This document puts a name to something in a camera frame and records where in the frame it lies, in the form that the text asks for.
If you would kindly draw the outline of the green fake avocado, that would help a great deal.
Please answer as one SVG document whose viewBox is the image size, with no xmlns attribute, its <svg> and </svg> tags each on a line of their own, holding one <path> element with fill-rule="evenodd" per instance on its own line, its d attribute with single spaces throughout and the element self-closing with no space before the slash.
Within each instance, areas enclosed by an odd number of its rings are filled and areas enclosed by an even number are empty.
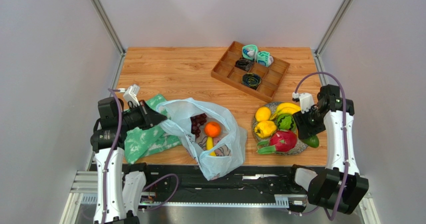
<svg viewBox="0 0 426 224">
<path fill-rule="evenodd" d="M 306 139 L 302 139 L 301 141 L 312 148 L 318 148 L 320 144 L 320 140 L 317 135 L 311 136 Z"/>
</svg>

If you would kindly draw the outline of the green fake watermelon ball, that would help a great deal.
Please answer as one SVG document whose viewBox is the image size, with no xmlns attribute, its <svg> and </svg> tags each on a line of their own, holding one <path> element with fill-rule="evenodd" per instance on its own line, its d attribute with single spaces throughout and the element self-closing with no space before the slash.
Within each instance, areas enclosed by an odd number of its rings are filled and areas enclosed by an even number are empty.
<svg viewBox="0 0 426 224">
<path fill-rule="evenodd" d="M 277 128 L 279 130 L 295 131 L 296 123 L 291 114 L 281 114 L 276 119 Z"/>
</svg>

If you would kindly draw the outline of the yellow fake banana bunch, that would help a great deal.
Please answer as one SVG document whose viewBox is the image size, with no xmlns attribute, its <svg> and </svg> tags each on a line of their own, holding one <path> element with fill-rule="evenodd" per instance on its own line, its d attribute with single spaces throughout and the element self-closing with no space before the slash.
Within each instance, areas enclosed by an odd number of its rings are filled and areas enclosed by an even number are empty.
<svg viewBox="0 0 426 224">
<path fill-rule="evenodd" d="M 282 115 L 282 114 L 293 115 L 294 113 L 297 113 L 300 110 L 301 110 L 300 106 L 296 104 L 283 102 L 276 107 L 274 114 L 269 118 L 269 120 L 275 120 L 279 115 Z"/>
</svg>

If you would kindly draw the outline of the pink fake dragon fruit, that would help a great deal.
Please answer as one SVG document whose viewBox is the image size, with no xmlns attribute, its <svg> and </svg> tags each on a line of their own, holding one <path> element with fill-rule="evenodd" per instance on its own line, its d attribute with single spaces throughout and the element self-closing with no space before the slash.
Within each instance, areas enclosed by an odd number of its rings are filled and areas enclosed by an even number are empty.
<svg viewBox="0 0 426 224">
<path fill-rule="evenodd" d="M 268 140 L 260 141 L 257 144 L 258 154 L 273 154 L 277 152 L 288 152 L 295 148 L 297 135 L 289 130 L 277 131 Z"/>
</svg>

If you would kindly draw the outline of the yellow fake bell pepper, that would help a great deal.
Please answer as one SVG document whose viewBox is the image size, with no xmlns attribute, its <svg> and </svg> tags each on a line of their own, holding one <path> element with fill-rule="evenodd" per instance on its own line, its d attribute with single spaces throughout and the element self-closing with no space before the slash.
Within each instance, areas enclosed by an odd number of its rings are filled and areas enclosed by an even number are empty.
<svg viewBox="0 0 426 224">
<path fill-rule="evenodd" d="M 261 139 L 272 136 L 277 131 L 277 126 L 273 121 L 261 121 L 254 127 L 254 133 Z"/>
</svg>

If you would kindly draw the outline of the yellow fake lemon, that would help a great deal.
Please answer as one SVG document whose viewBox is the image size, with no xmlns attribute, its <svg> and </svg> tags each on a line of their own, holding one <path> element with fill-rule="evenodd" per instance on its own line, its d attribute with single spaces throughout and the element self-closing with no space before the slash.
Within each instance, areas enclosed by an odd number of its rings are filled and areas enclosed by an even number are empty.
<svg viewBox="0 0 426 224">
<path fill-rule="evenodd" d="M 257 109 L 254 117 L 257 122 L 262 122 L 262 121 L 268 121 L 271 115 L 272 115 L 271 110 L 268 107 L 263 106 Z"/>
</svg>

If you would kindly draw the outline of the translucent printed plastic bag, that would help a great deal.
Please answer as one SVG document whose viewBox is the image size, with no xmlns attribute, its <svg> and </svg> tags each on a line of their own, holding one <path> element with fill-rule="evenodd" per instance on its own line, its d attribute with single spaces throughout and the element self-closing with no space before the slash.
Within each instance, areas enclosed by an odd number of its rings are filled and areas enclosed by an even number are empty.
<svg viewBox="0 0 426 224">
<path fill-rule="evenodd" d="M 224 177 L 245 162 L 247 131 L 237 124 L 230 110 L 193 98 L 160 103 L 156 111 L 166 111 L 160 124 L 176 136 L 210 181 Z"/>
</svg>

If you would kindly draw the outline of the single yellow fake banana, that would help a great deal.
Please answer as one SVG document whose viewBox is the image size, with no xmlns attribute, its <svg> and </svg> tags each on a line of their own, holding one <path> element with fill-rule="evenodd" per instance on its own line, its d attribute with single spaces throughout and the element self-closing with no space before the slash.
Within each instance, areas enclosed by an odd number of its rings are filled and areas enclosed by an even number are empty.
<svg viewBox="0 0 426 224">
<path fill-rule="evenodd" d="M 212 150 L 214 148 L 214 139 L 213 137 L 208 136 L 206 140 L 206 150 Z M 212 151 L 210 156 L 216 156 L 216 153 Z"/>
</svg>

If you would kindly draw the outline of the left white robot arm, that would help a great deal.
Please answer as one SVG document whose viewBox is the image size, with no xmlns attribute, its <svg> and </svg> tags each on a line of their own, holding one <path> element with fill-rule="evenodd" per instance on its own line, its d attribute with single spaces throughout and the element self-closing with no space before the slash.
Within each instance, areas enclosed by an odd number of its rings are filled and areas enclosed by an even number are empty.
<svg viewBox="0 0 426 224">
<path fill-rule="evenodd" d="M 142 100 L 124 111 L 124 103 L 115 97 L 97 104 L 99 119 L 90 139 L 97 167 L 97 206 L 94 223 L 139 223 L 137 215 L 142 189 L 146 185 L 144 164 L 122 170 L 124 141 L 129 130 L 149 130 L 166 120 Z"/>
</svg>

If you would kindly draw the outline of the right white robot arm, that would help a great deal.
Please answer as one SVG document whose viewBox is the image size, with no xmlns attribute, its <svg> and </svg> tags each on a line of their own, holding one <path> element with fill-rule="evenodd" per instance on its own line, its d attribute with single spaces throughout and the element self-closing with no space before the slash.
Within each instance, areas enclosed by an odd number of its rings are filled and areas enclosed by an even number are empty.
<svg viewBox="0 0 426 224">
<path fill-rule="evenodd" d="M 307 140 L 327 133 L 327 162 L 317 173 L 301 165 L 292 166 L 295 184 L 307 191 L 310 204 L 351 214 L 369 189 L 361 177 L 353 149 L 354 103 L 335 85 L 325 85 L 317 94 L 317 103 L 309 93 L 292 94 L 301 110 L 293 114 L 297 135 Z"/>
</svg>

